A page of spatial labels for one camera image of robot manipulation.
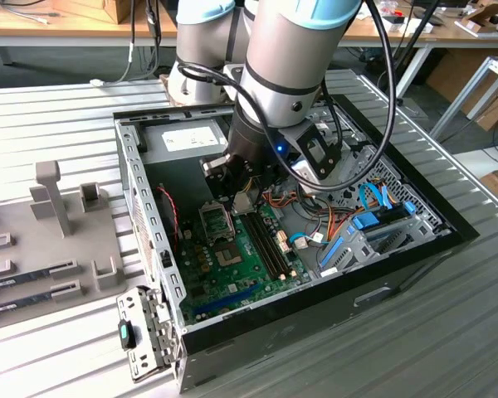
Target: expansion slot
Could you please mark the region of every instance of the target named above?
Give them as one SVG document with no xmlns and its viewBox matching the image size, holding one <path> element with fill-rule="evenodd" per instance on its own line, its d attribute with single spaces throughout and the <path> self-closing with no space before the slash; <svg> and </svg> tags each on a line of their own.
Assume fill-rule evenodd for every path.
<svg viewBox="0 0 498 398">
<path fill-rule="evenodd" d="M 16 300 L 8 301 L 6 303 L 0 303 L 0 313 L 14 311 L 50 300 L 59 302 L 64 299 L 73 299 L 78 296 L 81 296 L 81 286 L 79 280 L 75 280 L 59 284 L 57 286 L 52 286 L 50 290 L 47 290 L 46 292 L 40 292 L 32 294 L 31 296 L 22 297 L 20 299 L 17 298 Z"/>
<path fill-rule="evenodd" d="M 33 280 L 50 278 L 59 279 L 73 274 L 79 274 L 81 267 L 75 260 L 63 261 L 61 263 L 50 265 L 46 268 L 36 269 L 25 272 L 24 274 L 16 274 L 4 278 L 0 278 L 0 289 L 11 288 L 18 284 L 25 284 Z"/>
<path fill-rule="evenodd" d="M 266 266 L 270 278 L 275 280 L 281 275 L 288 275 L 291 268 L 284 261 L 262 218 L 256 213 L 249 213 L 240 216 L 240 219 L 251 237 L 261 261 Z"/>
<path fill-rule="evenodd" d="M 241 292 L 231 294 L 227 297 L 220 298 L 219 300 L 212 301 L 211 303 L 204 304 L 200 307 L 197 307 L 193 310 L 194 314 L 199 313 L 209 313 L 211 311 L 215 311 L 220 308 L 227 307 L 229 304 L 238 303 L 242 300 L 248 299 L 251 297 L 253 291 L 259 287 L 258 284 L 251 286 L 248 289 L 245 289 Z"/>
</svg>

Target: yellow wire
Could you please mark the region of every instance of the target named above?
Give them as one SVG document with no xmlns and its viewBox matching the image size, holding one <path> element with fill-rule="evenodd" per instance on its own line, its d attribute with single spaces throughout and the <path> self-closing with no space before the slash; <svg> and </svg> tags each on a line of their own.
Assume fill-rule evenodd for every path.
<svg viewBox="0 0 498 398">
<path fill-rule="evenodd" d="M 247 182 L 246 187 L 245 187 L 245 188 L 243 188 L 243 191 L 242 191 L 242 192 L 247 192 L 247 191 L 249 191 L 249 190 L 251 189 L 251 185 L 252 185 L 252 177 L 251 177 L 251 178 L 249 178 L 249 181 Z"/>
</svg>

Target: aluminum table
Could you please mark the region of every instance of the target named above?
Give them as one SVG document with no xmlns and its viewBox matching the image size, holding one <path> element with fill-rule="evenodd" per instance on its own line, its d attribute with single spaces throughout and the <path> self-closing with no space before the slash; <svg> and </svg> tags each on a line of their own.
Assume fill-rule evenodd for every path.
<svg viewBox="0 0 498 398">
<path fill-rule="evenodd" d="M 332 71 L 327 84 L 384 126 L 385 99 L 365 78 Z M 155 81 L 0 90 L 0 203 L 28 197 L 35 161 L 59 160 L 62 191 L 98 182 L 111 197 L 128 285 L 142 284 L 112 113 L 167 105 Z M 498 396 L 498 201 L 403 114 L 392 141 L 477 241 L 404 294 L 185 396 Z M 132 383 L 118 320 L 106 298 L 1 328 L 0 396 L 177 396 L 170 373 Z"/>
</svg>

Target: red wire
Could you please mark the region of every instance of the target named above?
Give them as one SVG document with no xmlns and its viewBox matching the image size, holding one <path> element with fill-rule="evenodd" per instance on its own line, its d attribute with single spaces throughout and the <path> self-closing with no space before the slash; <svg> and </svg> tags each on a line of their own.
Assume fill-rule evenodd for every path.
<svg viewBox="0 0 498 398">
<path fill-rule="evenodd" d="M 173 251 L 175 251 L 177 253 L 177 243 L 179 241 L 179 237 L 178 237 L 178 234 L 177 234 L 177 231 L 179 229 L 179 216 L 178 216 L 178 213 L 177 213 L 177 207 L 175 206 L 175 202 L 173 201 L 173 199 L 170 196 L 170 194 L 164 188 L 157 187 L 157 191 L 162 192 L 164 195 L 166 195 L 166 197 L 169 200 L 170 205 L 172 206 L 173 218 L 175 220 L 175 243 L 173 244 Z"/>
</svg>

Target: white label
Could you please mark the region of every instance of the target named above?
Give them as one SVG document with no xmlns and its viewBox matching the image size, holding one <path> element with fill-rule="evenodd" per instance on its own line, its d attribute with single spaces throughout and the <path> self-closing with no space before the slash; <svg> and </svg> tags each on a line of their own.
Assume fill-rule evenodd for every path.
<svg viewBox="0 0 498 398">
<path fill-rule="evenodd" d="M 14 283 L 15 283 L 15 279 L 4 280 L 3 282 L 0 282 L 0 288 L 2 286 L 8 286 L 9 284 L 14 284 Z"/>
<path fill-rule="evenodd" d="M 329 275 L 335 274 L 336 272 L 338 272 L 338 270 L 335 267 L 332 267 L 332 268 L 327 269 L 325 271 L 321 271 L 321 276 L 322 277 L 329 276 Z"/>
<path fill-rule="evenodd" d="M 4 305 L 3 307 L 0 307 L 0 313 L 7 311 L 9 309 L 15 309 L 16 307 L 17 307 L 16 304 Z"/>
<path fill-rule="evenodd" d="M 321 234 L 320 232 L 315 232 L 312 239 L 317 243 L 321 243 L 323 241 L 323 234 Z"/>
<path fill-rule="evenodd" d="M 169 152 L 217 145 L 217 138 L 210 127 L 167 131 L 163 134 L 163 140 Z"/>
</svg>

